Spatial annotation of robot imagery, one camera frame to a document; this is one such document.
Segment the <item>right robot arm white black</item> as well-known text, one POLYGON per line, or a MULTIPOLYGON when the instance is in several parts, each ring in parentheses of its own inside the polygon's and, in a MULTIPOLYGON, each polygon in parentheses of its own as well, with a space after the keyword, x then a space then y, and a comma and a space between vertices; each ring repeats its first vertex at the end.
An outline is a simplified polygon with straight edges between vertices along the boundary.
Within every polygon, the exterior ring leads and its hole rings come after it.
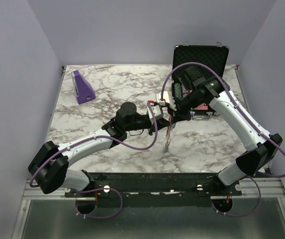
POLYGON ((260 126, 212 69, 200 63, 187 62, 175 67, 169 75, 190 91, 182 99, 167 97, 165 92, 161 92, 176 115, 185 116, 197 106, 207 104, 222 116, 246 150, 217 174, 212 183, 216 194, 224 195, 237 180, 256 174, 280 150, 283 138, 260 126))

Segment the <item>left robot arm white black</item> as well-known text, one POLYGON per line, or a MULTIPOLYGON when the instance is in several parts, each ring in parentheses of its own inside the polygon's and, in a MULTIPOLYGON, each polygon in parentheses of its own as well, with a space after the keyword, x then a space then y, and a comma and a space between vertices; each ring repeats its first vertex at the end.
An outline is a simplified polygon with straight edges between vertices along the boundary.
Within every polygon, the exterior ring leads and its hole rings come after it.
POLYGON ((127 133, 134 130, 149 130, 157 136, 158 130, 169 125, 163 118, 164 101, 147 102, 147 112, 137 113, 134 103, 125 102, 117 110, 116 115, 101 129, 73 142, 55 144, 48 141, 43 144, 30 165, 30 187, 39 187, 44 194, 58 188, 69 188, 87 197, 93 193, 94 179, 85 170, 71 170, 70 166, 96 152, 113 148, 119 144, 130 147, 124 141, 127 133))

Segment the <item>red handled metal key holder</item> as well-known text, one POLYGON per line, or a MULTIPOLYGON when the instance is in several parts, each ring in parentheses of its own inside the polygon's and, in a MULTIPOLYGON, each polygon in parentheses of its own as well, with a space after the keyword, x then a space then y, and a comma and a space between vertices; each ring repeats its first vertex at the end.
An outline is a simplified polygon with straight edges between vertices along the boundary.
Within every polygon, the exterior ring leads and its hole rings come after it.
POLYGON ((175 128, 175 123, 173 122, 173 115, 169 116, 169 126, 166 130, 166 142, 164 144, 163 153, 167 153, 169 151, 169 146, 171 143, 171 132, 175 128))

